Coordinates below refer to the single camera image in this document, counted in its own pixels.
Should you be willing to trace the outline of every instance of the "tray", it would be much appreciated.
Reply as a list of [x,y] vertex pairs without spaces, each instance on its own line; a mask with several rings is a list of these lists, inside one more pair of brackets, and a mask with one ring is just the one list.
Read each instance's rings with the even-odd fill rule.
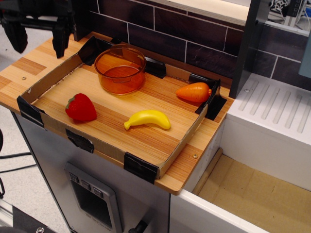
[[[24,118],[58,133],[66,134],[76,146],[98,152],[121,164],[124,169],[153,183],[161,179],[202,119],[217,115],[224,99],[219,95],[220,81],[209,80],[147,58],[144,86],[131,94],[111,95],[99,84],[93,62],[112,44],[90,38],[81,50],[36,82],[18,97]],[[212,89],[209,100],[201,105],[179,99],[175,91],[191,82],[206,82]],[[94,103],[98,117],[79,122],[65,113],[68,100],[86,94]],[[155,109],[168,116],[171,128],[141,125],[126,130],[129,117],[140,110]]]

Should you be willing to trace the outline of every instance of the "yellow banana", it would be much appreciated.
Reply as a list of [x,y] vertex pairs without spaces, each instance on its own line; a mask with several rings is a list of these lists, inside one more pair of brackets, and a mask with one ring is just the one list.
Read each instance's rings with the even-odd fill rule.
[[128,130],[131,126],[143,124],[156,124],[166,130],[171,127],[168,117],[158,110],[143,110],[134,113],[129,120],[124,123],[124,127]]

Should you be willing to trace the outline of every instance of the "white vent panel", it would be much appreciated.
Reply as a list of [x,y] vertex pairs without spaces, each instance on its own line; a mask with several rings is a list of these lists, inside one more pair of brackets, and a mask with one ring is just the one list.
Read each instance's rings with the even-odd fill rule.
[[227,118],[311,145],[311,92],[286,83],[251,74]]

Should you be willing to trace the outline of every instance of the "toy carrot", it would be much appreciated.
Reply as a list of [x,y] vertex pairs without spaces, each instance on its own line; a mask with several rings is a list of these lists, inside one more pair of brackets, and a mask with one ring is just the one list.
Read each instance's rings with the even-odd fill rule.
[[210,94],[211,89],[206,83],[192,83],[176,91],[178,97],[197,103],[208,100]]

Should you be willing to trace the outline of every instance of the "plastic bowl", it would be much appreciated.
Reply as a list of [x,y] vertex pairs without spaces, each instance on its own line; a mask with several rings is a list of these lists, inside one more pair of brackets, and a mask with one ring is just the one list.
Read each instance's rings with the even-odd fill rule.
[[145,81],[146,58],[138,50],[112,46],[95,60],[103,89],[112,94],[128,94],[138,90]]

